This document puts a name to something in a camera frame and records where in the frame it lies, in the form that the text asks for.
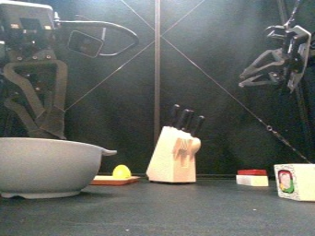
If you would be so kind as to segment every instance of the black knife handle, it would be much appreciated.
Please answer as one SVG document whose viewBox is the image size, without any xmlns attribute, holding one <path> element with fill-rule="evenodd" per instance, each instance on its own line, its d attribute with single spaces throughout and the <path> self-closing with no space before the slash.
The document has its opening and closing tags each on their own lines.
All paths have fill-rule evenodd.
<svg viewBox="0 0 315 236">
<path fill-rule="evenodd" d="M 195 115 L 195 111 L 190 110 L 187 121 L 182 129 L 182 131 L 185 132 L 190 132 L 194 115 Z"/>
<path fill-rule="evenodd" d="M 183 126 L 186 124 L 186 121 L 189 119 L 189 115 L 190 115 L 190 110 L 189 109 L 185 109 L 182 111 L 182 117 L 181 117 L 181 120 L 178 121 L 177 125 L 175 125 L 175 128 L 182 130 L 183 129 Z"/>
<path fill-rule="evenodd" d="M 179 113 L 181 113 L 181 105 L 175 104 L 171 109 L 171 121 L 170 121 L 170 126 L 174 127 L 178 119 L 179 119 Z"/>
<path fill-rule="evenodd" d="M 197 136 L 198 132 L 201 130 L 202 124 L 205 122 L 206 118 L 203 115 L 199 115 L 198 119 L 197 119 L 197 126 L 194 128 L 194 130 L 191 131 L 191 136 Z"/>
</svg>

